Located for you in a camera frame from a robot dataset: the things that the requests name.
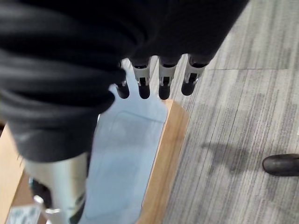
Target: wooden surface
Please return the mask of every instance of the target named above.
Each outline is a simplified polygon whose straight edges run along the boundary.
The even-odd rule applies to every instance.
[[[163,128],[156,158],[137,224],[160,224],[166,210],[189,116],[172,100],[166,100],[167,120]]]
[[[298,12],[298,0],[251,0],[188,97],[181,58],[171,99],[190,121],[163,224],[299,223],[299,178],[261,166],[299,153]],[[153,57],[151,92],[158,86]]]
[[[22,159],[6,126],[0,137],[0,224],[4,224],[23,175]]]

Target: blue pad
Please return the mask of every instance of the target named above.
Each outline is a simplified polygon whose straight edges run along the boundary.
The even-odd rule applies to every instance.
[[[81,224],[134,224],[167,117],[157,96],[141,99],[134,74],[128,73],[130,96],[116,100],[100,115],[87,180]]]

